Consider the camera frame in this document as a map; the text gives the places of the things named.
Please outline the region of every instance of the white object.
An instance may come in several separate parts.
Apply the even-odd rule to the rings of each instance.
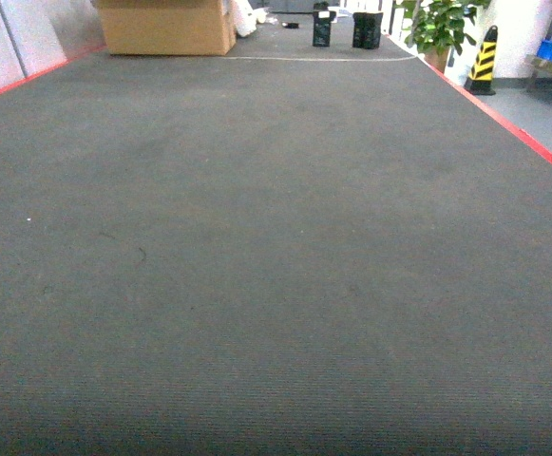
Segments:
[[[257,30],[257,18],[248,0],[232,0],[231,9],[234,13],[234,26],[242,38]]]
[[[255,9],[255,17],[257,19],[257,24],[265,24],[267,20],[267,10],[265,8]]]

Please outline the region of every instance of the traffic cone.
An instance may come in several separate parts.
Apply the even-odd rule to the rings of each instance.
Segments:
[[[497,46],[497,26],[491,27],[476,56],[476,63],[466,79],[465,89],[472,95],[495,95],[491,88],[495,67],[495,47]]]

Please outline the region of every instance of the floor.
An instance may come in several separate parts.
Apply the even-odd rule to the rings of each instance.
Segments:
[[[552,454],[552,165],[300,25],[0,96],[0,454]]]
[[[446,75],[455,84],[463,86],[469,70],[469,67],[456,64],[447,68]],[[544,86],[543,89],[527,91],[525,88],[503,88],[495,81],[496,95],[483,96],[480,100],[552,152],[552,85]]]

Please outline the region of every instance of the red trim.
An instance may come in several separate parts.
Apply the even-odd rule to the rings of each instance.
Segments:
[[[533,138],[531,135],[529,135],[526,131],[519,128],[517,125],[513,124],[511,121],[509,121],[506,117],[504,117],[502,114],[497,112],[492,107],[487,106],[483,102],[481,102],[478,98],[476,98],[474,95],[469,93],[467,90],[465,90],[463,87],[460,87],[456,84],[454,84],[449,78],[447,78],[444,74],[442,74],[440,71],[438,71],[436,68],[434,68],[431,65],[428,65],[438,76],[440,76],[443,80],[447,81],[447,83],[452,86],[455,90],[457,90],[459,93],[464,95],[468,100],[470,100],[474,105],[478,106],[480,109],[483,110],[483,112],[489,116],[491,119],[493,119],[495,122],[497,122],[499,125],[501,125],[503,128],[505,128],[507,131],[512,133],[514,136],[516,136],[519,140],[521,140],[523,143],[528,145],[531,149],[533,149],[535,152],[537,152],[540,156],[542,156],[543,159],[545,159],[547,162],[552,164],[552,152],[546,148],[545,145],[543,145],[541,142]]]
[[[32,81],[33,79],[37,79],[37,78],[40,78],[41,76],[44,76],[45,74],[48,74],[50,73],[51,71],[53,71],[54,69],[58,69],[60,67],[64,67],[68,64],[70,64],[71,62],[75,62],[76,60],[79,60],[83,57],[86,57],[88,54],[91,54],[92,52],[97,52],[101,49],[104,49],[106,48],[105,45],[100,45],[98,47],[94,47],[92,49],[88,49],[88,50],[85,50],[83,52],[81,52],[78,56],[76,57],[73,57],[72,59],[69,59],[69,60],[65,60],[64,62],[61,62],[60,64],[56,64],[54,66],[50,66],[49,68],[47,69],[44,69],[42,71],[39,71],[38,73],[35,73],[33,75],[30,75],[28,76],[27,78],[24,78],[24,79],[21,79],[20,81],[16,81],[15,83],[12,83],[12,84],[9,84],[9,85],[6,85],[5,87],[1,87],[0,88],[0,95],[5,93],[5,92],[9,92],[10,90],[18,87],[18,86],[21,86],[22,84],[26,84],[26,83],[29,83],[30,81]]]

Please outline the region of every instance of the cardboard box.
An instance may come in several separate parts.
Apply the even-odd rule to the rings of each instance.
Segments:
[[[236,43],[223,0],[98,0],[111,54],[225,55]]]

